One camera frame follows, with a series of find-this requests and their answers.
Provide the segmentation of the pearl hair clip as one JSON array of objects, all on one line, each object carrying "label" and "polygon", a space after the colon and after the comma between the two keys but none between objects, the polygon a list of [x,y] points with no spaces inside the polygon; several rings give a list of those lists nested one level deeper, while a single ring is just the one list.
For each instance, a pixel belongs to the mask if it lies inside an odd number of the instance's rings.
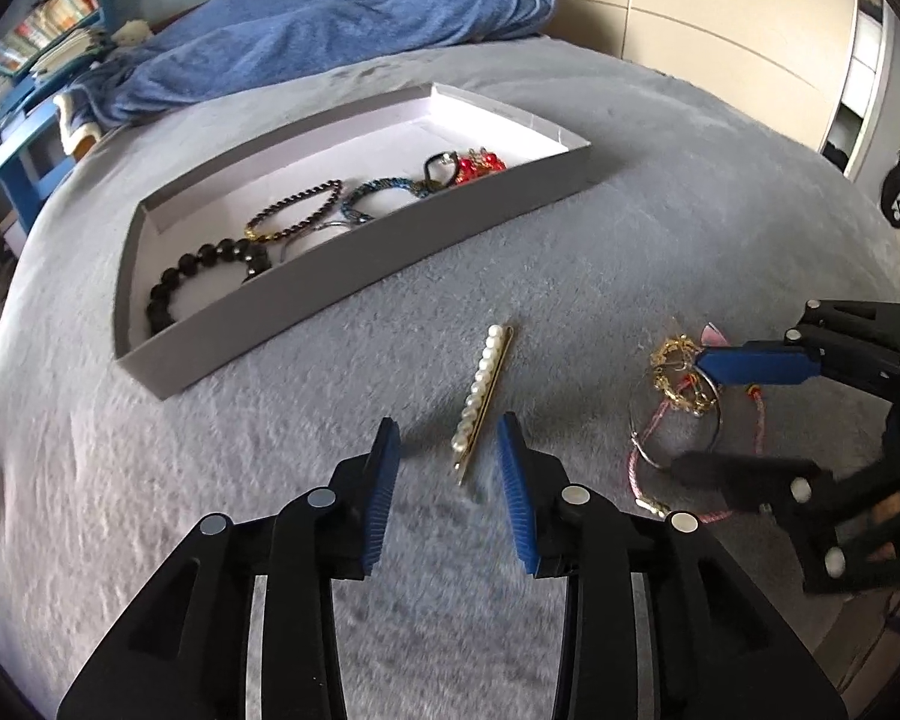
[{"label": "pearl hair clip", "polygon": [[453,431],[452,472],[458,486],[468,476],[471,458],[475,455],[479,434],[491,408],[494,392],[500,379],[500,372],[514,339],[514,327],[504,323],[494,323],[487,328],[484,346],[479,355],[475,375],[471,379],[470,390],[464,400],[463,410]]}]

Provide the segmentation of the red gold charm ornament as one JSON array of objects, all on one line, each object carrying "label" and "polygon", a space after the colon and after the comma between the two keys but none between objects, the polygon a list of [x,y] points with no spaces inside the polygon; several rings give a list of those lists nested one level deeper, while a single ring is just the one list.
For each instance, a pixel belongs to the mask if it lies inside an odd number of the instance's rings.
[{"label": "red gold charm ornament", "polygon": [[453,161],[455,161],[453,185],[468,184],[468,182],[477,181],[481,177],[507,169],[507,164],[496,153],[487,151],[486,148],[468,149],[466,153],[455,153]]}]

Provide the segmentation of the silver bangle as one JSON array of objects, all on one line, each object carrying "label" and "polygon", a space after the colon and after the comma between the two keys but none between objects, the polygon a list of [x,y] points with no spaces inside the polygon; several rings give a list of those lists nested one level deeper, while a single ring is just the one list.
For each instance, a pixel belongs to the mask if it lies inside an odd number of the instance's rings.
[{"label": "silver bangle", "polygon": [[302,232],[298,238],[292,241],[286,241],[279,249],[279,263],[292,262],[297,257],[310,252],[318,245],[331,241],[333,238],[354,231],[356,225],[343,218],[334,218],[334,220],[325,221],[317,224],[313,229]]}]

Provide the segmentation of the beige wardrobe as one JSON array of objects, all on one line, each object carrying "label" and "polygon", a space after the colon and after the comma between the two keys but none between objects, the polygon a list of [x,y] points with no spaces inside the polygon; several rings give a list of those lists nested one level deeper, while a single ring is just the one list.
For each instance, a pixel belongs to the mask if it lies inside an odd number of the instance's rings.
[{"label": "beige wardrobe", "polygon": [[557,0],[551,36],[685,80],[811,149],[844,93],[859,0]]}]

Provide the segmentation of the grey cardboard tray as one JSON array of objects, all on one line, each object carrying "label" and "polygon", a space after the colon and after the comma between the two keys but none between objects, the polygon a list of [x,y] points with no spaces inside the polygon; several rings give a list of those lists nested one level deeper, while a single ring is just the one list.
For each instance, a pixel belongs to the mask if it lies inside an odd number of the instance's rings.
[{"label": "grey cardboard tray", "polygon": [[[357,205],[365,223],[249,278],[237,262],[183,280],[169,328],[154,333],[151,289],[180,255],[238,238],[263,208],[338,179],[419,179],[437,153],[486,148],[507,169],[427,199],[396,188]],[[154,397],[180,394],[227,362],[359,289],[491,227],[582,190],[589,140],[539,115],[453,86],[375,94],[251,138],[141,200],[119,262],[113,346]]]}]

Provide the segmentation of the blue desk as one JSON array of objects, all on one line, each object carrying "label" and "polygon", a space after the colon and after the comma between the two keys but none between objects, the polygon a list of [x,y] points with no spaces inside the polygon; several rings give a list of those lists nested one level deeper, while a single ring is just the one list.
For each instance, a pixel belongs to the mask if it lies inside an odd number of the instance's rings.
[{"label": "blue desk", "polygon": [[[34,73],[38,60],[46,59],[71,37],[87,37],[87,49],[53,71]],[[89,70],[94,62],[102,60],[111,48],[107,9],[100,7],[68,32],[55,37],[32,60],[29,70],[19,76],[13,91],[1,101],[0,187],[16,212],[23,232],[30,232],[46,200],[76,164],[73,156],[64,156],[52,169],[38,172],[25,165],[29,146],[58,121],[53,96],[63,91],[77,75]]]}]

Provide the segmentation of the blue blanket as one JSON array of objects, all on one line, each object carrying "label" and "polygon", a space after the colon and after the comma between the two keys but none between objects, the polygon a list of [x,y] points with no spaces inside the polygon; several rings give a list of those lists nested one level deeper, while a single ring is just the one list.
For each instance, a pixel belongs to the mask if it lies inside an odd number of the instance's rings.
[{"label": "blue blanket", "polygon": [[63,132],[110,132],[384,55],[533,36],[555,11],[556,0],[208,0],[114,50],[55,104]]}]

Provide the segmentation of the white plush toy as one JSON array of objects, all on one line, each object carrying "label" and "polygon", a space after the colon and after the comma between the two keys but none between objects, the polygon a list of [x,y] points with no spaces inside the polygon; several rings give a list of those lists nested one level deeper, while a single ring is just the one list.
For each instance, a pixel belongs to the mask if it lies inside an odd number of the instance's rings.
[{"label": "white plush toy", "polygon": [[132,49],[146,44],[153,37],[154,33],[148,21],[130,20],[112,32],[110,39],[119,49]]}]

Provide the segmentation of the row of books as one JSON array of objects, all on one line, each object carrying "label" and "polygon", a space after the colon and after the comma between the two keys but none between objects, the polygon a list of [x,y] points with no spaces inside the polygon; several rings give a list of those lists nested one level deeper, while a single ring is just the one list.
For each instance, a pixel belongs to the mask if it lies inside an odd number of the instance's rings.
[{"label": "row of books", "polygon": [[0,39],[0,75],[29,71],[43,54],[50,52],[73,32],[103,28],[110,0],[38,0],[13,29]]}]

